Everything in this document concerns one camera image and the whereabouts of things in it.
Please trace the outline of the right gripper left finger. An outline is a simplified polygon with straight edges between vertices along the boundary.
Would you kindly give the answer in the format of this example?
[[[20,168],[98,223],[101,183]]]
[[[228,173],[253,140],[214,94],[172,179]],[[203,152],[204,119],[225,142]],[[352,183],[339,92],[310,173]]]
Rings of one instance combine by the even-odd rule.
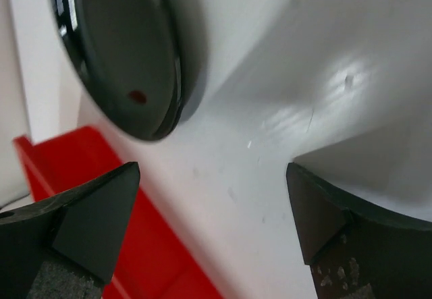
[[[1,213],[2,298],[101,298],[138,193],[128,162],[78,187]]]

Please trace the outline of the black plate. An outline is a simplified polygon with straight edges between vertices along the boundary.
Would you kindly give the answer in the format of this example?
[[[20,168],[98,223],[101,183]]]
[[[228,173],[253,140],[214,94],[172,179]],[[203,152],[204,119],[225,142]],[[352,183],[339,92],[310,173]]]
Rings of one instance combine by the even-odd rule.
[[[103,114],[153,142],[183,108],[176,27],[165,0],[51,0],[65,52]]]

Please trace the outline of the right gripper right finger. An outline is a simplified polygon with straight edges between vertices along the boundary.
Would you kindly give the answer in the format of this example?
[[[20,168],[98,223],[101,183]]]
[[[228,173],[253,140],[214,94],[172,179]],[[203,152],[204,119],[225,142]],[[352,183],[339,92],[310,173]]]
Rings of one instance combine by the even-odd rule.
[[[286,181],[318,298],[431,297],[431,222],[384,209],[296,163]]]

